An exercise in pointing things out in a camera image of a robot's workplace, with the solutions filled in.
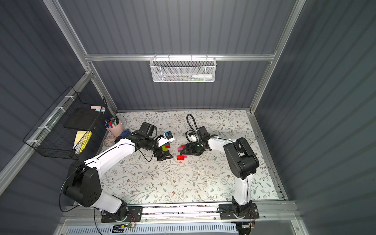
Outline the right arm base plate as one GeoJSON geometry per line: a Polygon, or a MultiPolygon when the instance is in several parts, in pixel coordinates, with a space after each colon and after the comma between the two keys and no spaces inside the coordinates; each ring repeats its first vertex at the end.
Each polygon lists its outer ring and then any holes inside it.
{"type": "Polygon", "coordinates": [[[259,219],[259,211],[255,203],[237,206],[235,204],[220,204],[217,208],[222,220],[226,219],[259,219]]]}

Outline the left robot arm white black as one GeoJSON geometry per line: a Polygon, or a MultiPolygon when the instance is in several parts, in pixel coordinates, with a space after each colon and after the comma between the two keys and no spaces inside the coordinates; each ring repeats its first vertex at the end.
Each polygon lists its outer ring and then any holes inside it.
{"type": "Polygon", "coordinates": [[[118,136],[115,145],[103,153],[84,162],[73,162],[60,194],[83,207],[103,210],[113,215],[116,221],[124,221],[128,216],[127,203],[105,192],[100,179],[118,162],[142,149],[152,151],[153,157],[158,161],[171,159],[173,156],[169,151],[163,150],[163,146],[175,140],[173,134],[167,131],[153,137],[152,134],[156,131],[156,126],[143,122],[140,129],[118,136]]]}

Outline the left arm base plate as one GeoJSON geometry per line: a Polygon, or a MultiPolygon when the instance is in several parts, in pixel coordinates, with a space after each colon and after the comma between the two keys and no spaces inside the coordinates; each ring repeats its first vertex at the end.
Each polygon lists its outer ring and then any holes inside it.
{"type": "Polygon", "coordinates": [[[101,223],[130,223],[140,222],[143,214],[143,207],[130,206],[120,207],[116,213],[109,213],[104,211],[101,218],[101,223]]]}

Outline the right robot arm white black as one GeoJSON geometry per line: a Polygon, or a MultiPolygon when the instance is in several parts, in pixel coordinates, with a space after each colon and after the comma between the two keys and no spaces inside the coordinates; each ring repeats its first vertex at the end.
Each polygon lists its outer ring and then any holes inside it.
{"type": "Polygon", "coordinates": [[[229,168],[236,178],[231,211],[237,218],[247,215],[251,219],[259,218],[257,207],[251,199],[252,180],[259,167],[259,160],[248,141],[245,138],[231,140],[210,135],[203,126],[187,131],[185,136],[189,143],[180,151],[183,155],[200,156],[212,150],[226,155],[229,168]]]}

